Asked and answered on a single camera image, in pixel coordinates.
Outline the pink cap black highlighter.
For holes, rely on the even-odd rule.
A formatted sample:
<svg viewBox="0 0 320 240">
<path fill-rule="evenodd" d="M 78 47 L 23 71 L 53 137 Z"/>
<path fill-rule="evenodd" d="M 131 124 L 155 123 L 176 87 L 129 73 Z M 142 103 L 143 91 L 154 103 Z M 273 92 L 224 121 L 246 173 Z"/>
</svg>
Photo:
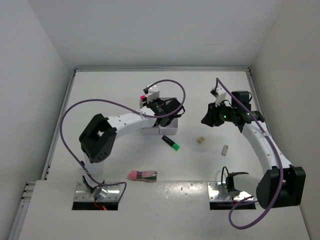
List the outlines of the pink cap black highlighter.
<svg viewBox="0 0 320 240">
<path fill-rule="evenodd" d="M 147 104 L 147 97 L 142 95 L 139 99 L 139 107 L 142 108 Z"/>
</svg>

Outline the green cap black highlighter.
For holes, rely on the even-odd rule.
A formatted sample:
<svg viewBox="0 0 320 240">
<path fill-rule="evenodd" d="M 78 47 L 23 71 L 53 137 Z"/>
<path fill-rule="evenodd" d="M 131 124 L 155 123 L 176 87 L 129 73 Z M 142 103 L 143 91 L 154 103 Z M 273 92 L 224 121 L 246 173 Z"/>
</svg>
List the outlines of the green cap black highlighter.
<svg viewBox="0 0 320 240">
<path fill-rule="evenodd" d="M 168 136 L 163 135 L 161 139 L 175 151 L 178 151 L 180 149 L 180 146 L 176 142 L 174 142 L 172 139 L 170 139 Z"/>
</svg>

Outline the pink lid clip jar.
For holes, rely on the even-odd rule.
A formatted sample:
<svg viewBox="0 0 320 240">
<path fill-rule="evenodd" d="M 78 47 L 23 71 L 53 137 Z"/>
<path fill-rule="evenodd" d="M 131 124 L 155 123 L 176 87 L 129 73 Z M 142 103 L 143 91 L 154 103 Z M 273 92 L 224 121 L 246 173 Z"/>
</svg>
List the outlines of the pink lid clip jar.
<svg viewBox="0 0 320 240">
<path fill-rule="evenodd" d="M 157 180 L 157 176 L 157 171 L 132 170 L 128 174 L 128 179 L 131 181 L 155 182 Z"/>
</svg>

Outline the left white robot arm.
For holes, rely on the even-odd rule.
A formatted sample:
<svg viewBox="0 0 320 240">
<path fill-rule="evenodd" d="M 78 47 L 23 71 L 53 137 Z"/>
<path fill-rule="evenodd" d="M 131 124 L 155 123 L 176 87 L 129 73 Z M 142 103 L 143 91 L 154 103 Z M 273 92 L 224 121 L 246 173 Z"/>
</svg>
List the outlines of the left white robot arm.
<svg viewBox="0 0 320 240">
<path fill-rule="evenodd" d="M 137 113 L 109 117 L 96 114 L 79 136 L 86 168 L 82 180 L 88 191 L 94 193 L 99 183 L 105 182 L 102 178 L 103 163 L 118 138 L 140 129 L 167 127 L 184 113 L 184 106 L 173 97 L 165 100 L 156 98 L 144 103 Z"/>
</svg>

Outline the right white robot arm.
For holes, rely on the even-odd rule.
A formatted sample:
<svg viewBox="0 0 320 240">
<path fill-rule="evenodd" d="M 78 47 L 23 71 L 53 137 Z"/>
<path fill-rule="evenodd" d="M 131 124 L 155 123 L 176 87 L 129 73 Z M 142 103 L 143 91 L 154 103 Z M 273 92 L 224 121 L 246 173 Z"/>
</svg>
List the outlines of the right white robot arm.
<svg viewBox="0 0 320 240">
<path fill-rule="evenodd" d="M 263 171 L 262 179 L 250 178 L 247 172 L 228 173 L 225 189 L 228 192 L 245 191 L 255 196 L 263 209 L 271 202 L 275 208 L 300 205 L 306 172 L 301 166 L 294 166 L 276 146 L 263 115 L 251 110 L 250 92 L 233 91 L 229 106 L 225 104 L 227 93 L 222 88 L 211 90 L 211 94 L 216 100 L 208 105 L 201 123 L 209 127 L 233 123 L 250 143 Z"/>
</svg>

